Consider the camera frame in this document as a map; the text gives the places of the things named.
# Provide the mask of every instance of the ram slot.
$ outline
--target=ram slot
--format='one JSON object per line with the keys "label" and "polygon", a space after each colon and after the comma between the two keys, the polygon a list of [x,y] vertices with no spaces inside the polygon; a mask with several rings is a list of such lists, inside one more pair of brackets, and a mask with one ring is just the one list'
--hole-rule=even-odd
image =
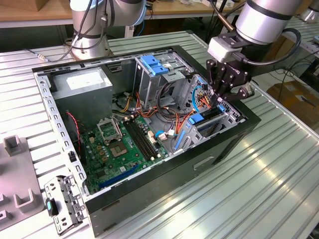
{"label": "ram slot", "polygon": [[151,143],[144,136],[140,127],[135,122],[128,122],[124,124],[124,127],[130,134],[132,140],[135,142],[136,146],[139,148],[146,161],[149,161],[152,157],[156,157],[156,152],[152,147]]}

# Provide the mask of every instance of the red cable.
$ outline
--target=red cable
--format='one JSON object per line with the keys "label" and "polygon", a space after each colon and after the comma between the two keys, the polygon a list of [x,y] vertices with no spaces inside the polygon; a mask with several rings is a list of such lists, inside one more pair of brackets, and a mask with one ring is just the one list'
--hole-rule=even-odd
{"label": "red cable", "polygon": [[80,131],[79,131],[78,123],[76,122],[75,117],[74,117],[70,112],[66,112],[66,113],[67,113],[67,115],[69,115],[69,116],[73,119],[73,121],[74,121],[74,123],[75,123],[76,132],[77,132],[77,134],[78,134],[78,144],[79,144],[79,152],[80,152],[80,151],[81,151],[81,149],[80,149]]}

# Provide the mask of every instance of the cardboard box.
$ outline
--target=cardboard box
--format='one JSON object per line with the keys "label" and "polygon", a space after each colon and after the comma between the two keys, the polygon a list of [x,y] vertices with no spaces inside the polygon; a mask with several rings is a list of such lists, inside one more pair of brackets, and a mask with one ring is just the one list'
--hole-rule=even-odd
{"label": "cardboard box", "polygon": [[[267,93],[278,99],[281,83],[268,89]],[[311,129],[319,127],[319,98],[313,89],[307,89],[298,81],[283,85],[279,102]]]}
{"label": "cardboard box", "polygon": [[48,0],[0,0],[0,5],[39,11]]}

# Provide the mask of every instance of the chip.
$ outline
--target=chip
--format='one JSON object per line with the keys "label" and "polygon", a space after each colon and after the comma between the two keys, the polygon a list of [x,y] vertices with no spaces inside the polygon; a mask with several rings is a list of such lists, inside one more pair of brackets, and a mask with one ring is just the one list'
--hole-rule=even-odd
{"label": "chip", "polygon": [[98,176],[98,178],[101,178],[101,177],[105,176],[104,170],[103,170],[103,171],[100,171],[100,172],[97,172],[97,173],[96,173],[96,176]]}
{"label": "chip", "polygon": [[128,152],[122,141],[110,144],[109,149],[111,150],[114,157],[118,157]]}

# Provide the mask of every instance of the desk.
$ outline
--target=desk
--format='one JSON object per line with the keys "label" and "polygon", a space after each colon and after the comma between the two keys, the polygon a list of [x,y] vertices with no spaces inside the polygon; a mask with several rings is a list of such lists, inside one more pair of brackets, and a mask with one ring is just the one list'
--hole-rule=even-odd
{"label": "desk", "polygon": [[[110,40],[114,54],[170,45],[181,45],[203,66],[210,58],[207,45],[185,31]],[[35,51],[58,59],[66,48]],[[25,51],[0,53],[0,140],[27,137],[42,190],[68,173],[31,71],[47,64]],[[253,87],[255,96],[243,102],[262,121],[227,158],[98,238],[306,238],[319,221],[319,137]],[[43,211],[0,238],[57,236]],[[88,220],[61,238],[94,239]]]}
{"label": "desk", "polygon": [[[185,18],[211,16],[211,7],[201,3],[186,6],[174,0],[173,2],[154,2],[152,19]],[[145,19],[150,19],[151,13],[147,11]],[[39,11],[28,11],[0,5],[0,28],[25,27],[25,26],[48,26],[73,24],[72,12],[68,0],[49,0]],[[133,36],[134,28],[126,28],[126,37]]]}

